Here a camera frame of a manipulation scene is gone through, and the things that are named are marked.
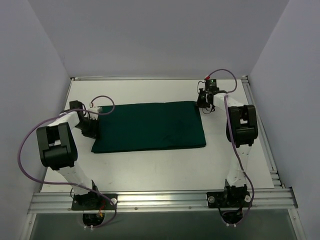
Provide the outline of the green surgical cloth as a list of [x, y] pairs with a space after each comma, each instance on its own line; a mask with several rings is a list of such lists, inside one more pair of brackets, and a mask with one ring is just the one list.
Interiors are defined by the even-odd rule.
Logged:
[[94, 154], [203, 148], [207, 145], [194, 101], [103, 106]]

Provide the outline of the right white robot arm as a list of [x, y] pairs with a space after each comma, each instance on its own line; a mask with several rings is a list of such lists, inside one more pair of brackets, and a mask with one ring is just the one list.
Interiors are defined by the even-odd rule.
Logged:
[[217, 86], [216, 79], [207, 77], [202, 83], [204, 87], [198, 90], [196, 106], [206, 109], [208, 113], [216, 108], [226, 113], [226, 138], [234, 150], [226, 186], [245, 187], [249, 153], [259, 133], [256, 108], [252, 104], [245, 104], [230, 97], [227, 91]]

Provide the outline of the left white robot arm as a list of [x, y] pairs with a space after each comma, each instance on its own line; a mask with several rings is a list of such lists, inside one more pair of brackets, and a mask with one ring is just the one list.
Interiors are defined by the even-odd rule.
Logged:
[[83, 204], [95, 210], [100, 206], [101, 197], [92, 192], [97, 192], [98, 188], [77, 162], [78, 150], [72, 129], [79, 129], [84, 137], [96, 140], [100, 136], [99, 120], [97, 117], [86, 116], [83, 112], [85, 107], [78, 100], [71, 101], [69, 109], [72, 112], [63, 112], [60, 118], [36, 130], [40, 160], [44, 167], [56, 171], [68, 183], [74, 183], [74, 194], [77, 197], [83, 196]]

